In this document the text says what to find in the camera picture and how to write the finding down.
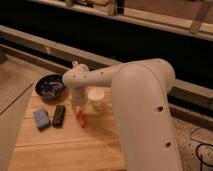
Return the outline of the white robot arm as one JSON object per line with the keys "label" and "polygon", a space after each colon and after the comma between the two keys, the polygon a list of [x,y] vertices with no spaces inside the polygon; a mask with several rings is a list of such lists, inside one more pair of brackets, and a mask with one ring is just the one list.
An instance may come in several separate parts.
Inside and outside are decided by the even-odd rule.
{"label": "white robot arm", "polygon": [[89,71],[79,64],[63,75],[79,105],[88,86],[111,88],[112,110],[127,171],[183,171],[167,94],[175,71],[163,59]]}

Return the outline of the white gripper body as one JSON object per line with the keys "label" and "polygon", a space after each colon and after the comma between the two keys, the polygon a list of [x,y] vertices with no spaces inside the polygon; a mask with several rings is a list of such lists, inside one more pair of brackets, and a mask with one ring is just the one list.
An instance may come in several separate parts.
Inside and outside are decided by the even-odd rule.
{"label": "white gripper body", "polygon": [[74,108],[81,107],[87,102],[86,88],[71,88],[70,92],[70,101]]}

